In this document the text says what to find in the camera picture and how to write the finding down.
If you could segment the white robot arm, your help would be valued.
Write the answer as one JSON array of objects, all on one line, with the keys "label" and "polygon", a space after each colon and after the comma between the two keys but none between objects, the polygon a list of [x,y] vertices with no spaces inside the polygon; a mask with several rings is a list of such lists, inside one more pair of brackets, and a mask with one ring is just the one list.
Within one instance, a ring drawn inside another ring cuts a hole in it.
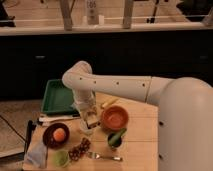
[{"label": "white robot arm", "polygon": [[93,92],[158,107],[158,171],[213,171],[213,86],[192,77],[94,75],[79,61],[62,76],[81,108]]}]

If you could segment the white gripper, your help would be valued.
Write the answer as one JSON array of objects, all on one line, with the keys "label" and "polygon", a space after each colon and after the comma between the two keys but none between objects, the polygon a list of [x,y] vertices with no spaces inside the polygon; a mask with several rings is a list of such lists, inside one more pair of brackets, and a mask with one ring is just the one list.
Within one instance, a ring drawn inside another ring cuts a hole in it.
[{"label": "white gripper", "polygon": [[92,129],[99,125],[99,118],[95,107],[80,111],[81,121],[85,129]]}]

